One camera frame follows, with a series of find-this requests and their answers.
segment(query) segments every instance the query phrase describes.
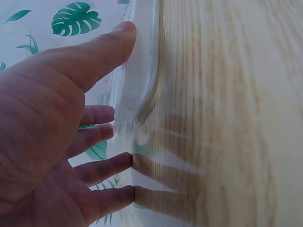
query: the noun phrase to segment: fingernail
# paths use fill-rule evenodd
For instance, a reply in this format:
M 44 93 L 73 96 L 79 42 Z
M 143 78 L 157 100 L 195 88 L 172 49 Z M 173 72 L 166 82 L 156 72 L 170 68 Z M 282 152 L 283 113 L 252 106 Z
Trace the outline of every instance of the fingernail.
M 135 25 L 133 24 L 133 22 L 130 21 L 124 21 L 120 24 L 118 24 L 113 30 L 114 31 L 124 31 L 124 32 L 132 32 L 135 30 Z

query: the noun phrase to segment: light wood panel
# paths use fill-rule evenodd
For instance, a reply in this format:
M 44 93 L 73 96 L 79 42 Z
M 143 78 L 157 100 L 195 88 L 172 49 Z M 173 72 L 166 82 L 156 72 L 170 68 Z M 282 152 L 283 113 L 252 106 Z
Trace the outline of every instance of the light wood panel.
M 133 166 L 172 191 L 134 176 L 144 226 L 303 226 L 303 1 L 163 0 L 160 19 Z

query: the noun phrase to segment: wood grain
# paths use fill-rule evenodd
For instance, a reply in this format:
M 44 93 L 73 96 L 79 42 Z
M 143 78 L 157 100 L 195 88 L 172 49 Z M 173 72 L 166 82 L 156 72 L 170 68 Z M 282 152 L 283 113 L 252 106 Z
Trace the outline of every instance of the wood grain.
M 303 1 L 162 0 L 160 34 L 134 169 L 174 192 L 136 178 L 136 202 L 158 226 L 303 226 Z

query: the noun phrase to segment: monstera leaf print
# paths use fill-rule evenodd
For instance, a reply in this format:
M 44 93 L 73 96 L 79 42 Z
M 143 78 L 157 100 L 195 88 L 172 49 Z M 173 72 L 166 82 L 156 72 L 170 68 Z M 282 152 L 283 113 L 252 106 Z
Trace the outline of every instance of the monstera leaf print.
M 97 29 L 101 24 L 98 13 L 90 10 L 85 2 L 75 2 L 59 10 L 53 17 L 52 29 L 55 35 L 86 34 Z

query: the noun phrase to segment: skin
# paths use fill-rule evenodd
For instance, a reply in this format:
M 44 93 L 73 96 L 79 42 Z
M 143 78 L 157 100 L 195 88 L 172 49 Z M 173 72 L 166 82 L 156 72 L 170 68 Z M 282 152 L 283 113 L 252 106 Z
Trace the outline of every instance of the skin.
M 133 23 L 78 46 L 34 55 L 0 74 L 0 226 L 86 227 L 134 201 L 133 187 L 91 191 L 132 156 L 72 168 L 68 159 L 113 136 L 109 106 L 85 92 L 130 56 Z M 98 124 L 91 128 L 79 126 Z

